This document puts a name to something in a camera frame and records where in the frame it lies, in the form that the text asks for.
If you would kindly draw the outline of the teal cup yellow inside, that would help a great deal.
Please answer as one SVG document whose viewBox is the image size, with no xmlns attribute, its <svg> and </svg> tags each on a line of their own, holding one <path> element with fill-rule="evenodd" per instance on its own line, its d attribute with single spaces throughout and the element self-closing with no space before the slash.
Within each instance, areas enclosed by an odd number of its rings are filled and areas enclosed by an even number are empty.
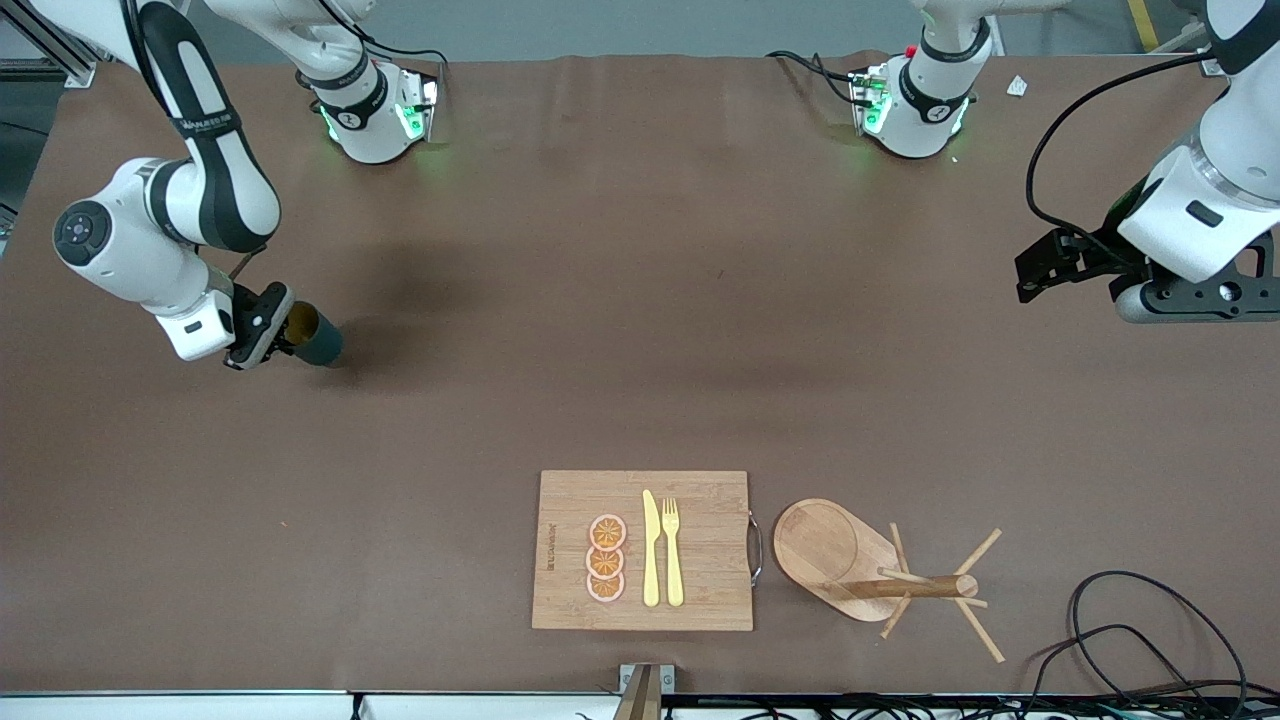
<svg viewBox="0 0 1280 720">
<path fill-rule="evenodd" d="M 343 336 L 312 304 L 297 301 L 291 307 L 282 338 L 297 346 L 294 359 L 311 366 L 335 364 L 344 347 Z"/>
</svg>

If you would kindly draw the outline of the brown table mat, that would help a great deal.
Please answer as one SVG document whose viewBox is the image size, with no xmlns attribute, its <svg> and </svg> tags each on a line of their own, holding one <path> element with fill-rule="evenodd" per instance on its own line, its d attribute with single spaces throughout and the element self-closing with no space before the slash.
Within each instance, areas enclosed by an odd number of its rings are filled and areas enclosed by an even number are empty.
<svg viewBox="0 0 1280 720">
<path fill-rule="evenodd" d="M 287 67 L 224 67 L 285 211 L 242 279 L 347 341 L 252 372 L 183 363 L 54 252 L 69 202 L 179 152 L 100 70 L 0 260 L 0 691 L 594 691 L 657 661 L 717 694 L 1015 692 L 1111 568 L 1280 689 L 1280 323 L 1015 292 L 1030 151 L 1142 64 L 995 59 L 927 161 L 777 61 L 457 64 L 448 146 L 385 167 L 334 149 Z M 829 498 L 924 573 L 1001 528 L 975 574 L 1007 660 L 950 603 L 882 641 L 774 564 L 751 632 L 536 630 L 549 469 L 745 471 L 763 527 Z"/>
</svg>

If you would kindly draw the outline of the wooden mug tree stand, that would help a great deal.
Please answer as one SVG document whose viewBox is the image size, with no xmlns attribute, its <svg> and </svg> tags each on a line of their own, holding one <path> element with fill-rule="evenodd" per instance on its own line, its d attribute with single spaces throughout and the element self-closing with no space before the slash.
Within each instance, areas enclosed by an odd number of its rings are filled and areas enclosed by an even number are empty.
<svg viewBox="0 0 1280 720">
<path fill-rule="evenodd" d="M 1002 650 L 975 614 L 988 603 L 973 575 L 1002 534 L 995 528 L 952 571 L 922 575 L 910 569 L 897 524 L 882 534 L 835 501 L 805 498 L 782 511 L 772 548 L 791 582 L 847 619 L 879 625 L 883 639 L 913 603 L 943 601 L 961 614 L 992 660 L 1004 664 Z"/>
</svg>

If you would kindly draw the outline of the yellow plastic knife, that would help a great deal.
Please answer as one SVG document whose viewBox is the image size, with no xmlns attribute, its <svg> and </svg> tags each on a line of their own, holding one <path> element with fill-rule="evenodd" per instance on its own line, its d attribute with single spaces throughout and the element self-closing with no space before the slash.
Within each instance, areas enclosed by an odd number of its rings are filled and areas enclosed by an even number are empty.
<svg viewBox="0 0 1280 720">
<path fill-rule="evenodd" d="M 654 495 L 649 489 L 643 491 L 644 533 L 645 533 L 645 564 L 643 575 L 643 602 L 646 607 L 655 607 L 660 602 L 660 587 L 657 562 L 657 542 L 662 534 L 660 514 L 657 507 Z"/>
</svg>

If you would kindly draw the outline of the bamboo cutting board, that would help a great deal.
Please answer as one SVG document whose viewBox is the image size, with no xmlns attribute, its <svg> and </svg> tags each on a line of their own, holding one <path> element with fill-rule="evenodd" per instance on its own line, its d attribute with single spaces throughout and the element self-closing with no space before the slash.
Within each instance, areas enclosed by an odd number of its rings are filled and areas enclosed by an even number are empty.
<svg viewBox="0 0 1280 720">
<path fill-rule="evenodd" d="M 643 602 L 645 533 L 643 491 L 660 514 L 678 503 L 678 553 L 685 602 L 667 602 L 667 539 L 657 542 L 660 602 Z M 623 594 L 609 603 L 585 589 L 588 528 L 602 514 L 625 519 Z M 749 632 L 754 571 L 749 561 L 748 474 L 740 470 L 545 470 L 538 497 L 532 626 L 584 632 Z"/>
</svg>

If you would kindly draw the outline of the yellow plastic fork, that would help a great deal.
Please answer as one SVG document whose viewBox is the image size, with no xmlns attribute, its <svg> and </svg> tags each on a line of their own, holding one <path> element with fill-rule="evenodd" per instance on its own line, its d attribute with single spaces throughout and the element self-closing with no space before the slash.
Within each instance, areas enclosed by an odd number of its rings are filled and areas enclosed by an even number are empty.
<svg viewBox="0 0 1280 720">
<path fill-rule="evenodd" d="M 678 553 L 680 515 L 676 498 L 662 500 L 660 524 L 667 539 L 667 602 L 672 607 L 680 607 L 685 602 L 685 588 Z"/>
</svg>

